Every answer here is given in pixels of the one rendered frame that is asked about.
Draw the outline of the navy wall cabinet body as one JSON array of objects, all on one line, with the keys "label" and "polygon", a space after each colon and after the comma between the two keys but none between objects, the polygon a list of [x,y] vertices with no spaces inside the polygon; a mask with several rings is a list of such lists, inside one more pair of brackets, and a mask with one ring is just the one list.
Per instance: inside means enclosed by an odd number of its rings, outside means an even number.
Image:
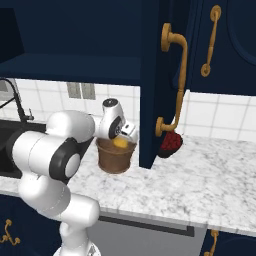
[{"label": "navy wall cabinet body", "polygon": [[0,76],[138,85],[142,0],[0,0]]}]

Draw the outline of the grey wall outlet plate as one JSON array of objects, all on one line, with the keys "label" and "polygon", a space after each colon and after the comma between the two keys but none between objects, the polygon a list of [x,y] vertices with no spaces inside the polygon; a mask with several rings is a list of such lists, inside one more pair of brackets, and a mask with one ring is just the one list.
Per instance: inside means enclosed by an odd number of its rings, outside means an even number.
[{"label": "grey wall outlet plate", "polygon": [[68,82],[67,83],[67,91],[70,98],[73,99],[80,99],[81,98],[81,91],[80,91],[80,84],[76,82]]},{"label": "grey wall outlet plate", "polygon": [[82,95],[84,99],[95,100],[95,86],[93,83],[82,83],[81,84]]}]

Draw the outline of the navy closed cabinet door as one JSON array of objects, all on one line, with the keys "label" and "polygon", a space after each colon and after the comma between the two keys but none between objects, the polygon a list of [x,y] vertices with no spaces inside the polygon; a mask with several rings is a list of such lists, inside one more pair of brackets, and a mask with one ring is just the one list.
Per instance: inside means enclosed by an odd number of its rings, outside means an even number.
[{"label": "navy closed cabinet door", "polygon": [[[222,13],[217,25],[211,71],[207,60],[214,5]],[[256,96],[256,0],[200,0],[190,51],[187,88],[191,92]]]}]

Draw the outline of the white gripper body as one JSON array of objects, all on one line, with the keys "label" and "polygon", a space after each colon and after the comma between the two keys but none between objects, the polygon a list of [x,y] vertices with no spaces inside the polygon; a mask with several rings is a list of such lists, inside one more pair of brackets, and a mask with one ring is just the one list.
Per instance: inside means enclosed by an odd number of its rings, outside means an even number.
[{"label": "white gripper body", "polygon": [[128,135],[124,135],[124,134],[120,133],[118,135],[118,138],[125,139],[128,142],[136,144],[138,141],[138,132],[135,131],[132,134],[128,134]]}]

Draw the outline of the navy open cabinet door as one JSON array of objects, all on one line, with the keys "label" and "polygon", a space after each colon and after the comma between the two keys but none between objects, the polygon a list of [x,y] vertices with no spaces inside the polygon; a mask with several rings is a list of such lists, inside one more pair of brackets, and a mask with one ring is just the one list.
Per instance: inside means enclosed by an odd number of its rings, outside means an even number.
[{"label": "navy open cabinet door", "polygon": [[142,0],[142,49],[140,74],[139,165],[151,168],[163,138],[155,135],[159,117],[166,124],[176,112],[178,77],[183,47],[172,43],[161,50],[163,25],[192,42],[197,7],[200,0]]}]

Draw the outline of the brown woven basket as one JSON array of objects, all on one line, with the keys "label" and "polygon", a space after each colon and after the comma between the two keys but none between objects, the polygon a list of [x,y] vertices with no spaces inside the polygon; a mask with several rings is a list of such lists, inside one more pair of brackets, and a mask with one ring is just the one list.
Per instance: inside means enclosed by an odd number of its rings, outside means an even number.
[{"label": "brown woven basket", "polygon": [[98,165],[107,173],[119,174],[130,168],[131,157],[137,146],[129,142],[126,148],[117,147],[112,140],[96,140]]}]

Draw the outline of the dark bowl of red berries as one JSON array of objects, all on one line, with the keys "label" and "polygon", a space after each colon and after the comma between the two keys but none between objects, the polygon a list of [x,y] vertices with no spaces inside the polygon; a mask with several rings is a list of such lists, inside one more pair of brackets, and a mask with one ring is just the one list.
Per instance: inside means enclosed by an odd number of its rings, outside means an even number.
[{"label": "dark bowl of red berries", "polygon": [[176,153],[183,144],[180,134],[175,131],[167,132],[165,138],[159,148],[158,156],[160,158],[168,158]]}]

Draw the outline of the navy base cabinet door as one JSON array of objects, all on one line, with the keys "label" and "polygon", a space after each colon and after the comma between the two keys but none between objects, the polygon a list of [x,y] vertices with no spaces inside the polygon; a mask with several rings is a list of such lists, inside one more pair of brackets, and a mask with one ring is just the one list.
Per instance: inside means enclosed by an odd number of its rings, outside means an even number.
[{"label": "navy base cabinet door", "polygon": [[256,256],[256,234],[208,230],[199,256]]},{"label": "navy base cabinet door", "polygon": [[0,256],[53,256],[61,246],[60,223],[40,215],[19,197],[0,195],[0,238],[7,219],[12,221],[11,237],[21,243],[0,243]]}]

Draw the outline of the grey dishwasher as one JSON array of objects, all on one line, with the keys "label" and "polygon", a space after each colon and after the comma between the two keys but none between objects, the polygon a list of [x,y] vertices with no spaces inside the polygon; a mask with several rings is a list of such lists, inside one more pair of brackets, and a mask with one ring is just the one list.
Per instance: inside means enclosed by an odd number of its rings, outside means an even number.
[{"label": "grey dishwasher", "polygon": [[[185,230],[187,226],[165,227]],[[199,256],[206,229],[193,228],[195,236],[187,237],[99,220],[88,233],[102,256]]]}]

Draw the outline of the black tap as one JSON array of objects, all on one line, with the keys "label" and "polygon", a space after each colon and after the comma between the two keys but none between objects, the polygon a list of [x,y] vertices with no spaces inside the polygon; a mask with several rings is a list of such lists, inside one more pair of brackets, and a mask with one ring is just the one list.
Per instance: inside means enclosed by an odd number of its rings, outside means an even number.
[{"label": "black tap", "polygon": [[33,121],[34,120],[34,116],[32,115],[32,111],[29,111],[29,115],[25,114],[24,109],[23,109],[23,107],[21,105],[21,101],[19,99],[18,93],[17,93],[13,83],[9,79],[3,78],[3,77],[0,77],[0,81],[7,82],[11,86],[12,91],[13,91],[13,97],[10,100],[8,100],[5,103],[3,103],[2,105],[0,105],[0,109],[5,107],[6,105],[8,105],[10,102],[15,101],[20,121],[23,124],[26,124],[28,121]]}]

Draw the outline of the yellow bread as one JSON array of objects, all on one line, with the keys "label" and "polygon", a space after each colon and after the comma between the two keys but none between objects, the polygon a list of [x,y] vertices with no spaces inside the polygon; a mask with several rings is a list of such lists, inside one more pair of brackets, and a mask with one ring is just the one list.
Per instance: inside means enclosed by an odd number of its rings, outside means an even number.
[{"label": "yellow bread", "polygon": [[122,138],[115,138],[112,140],[112,142],[116,147],[119,147],[119,148],[125,149],[128,147],[128,141]]}]

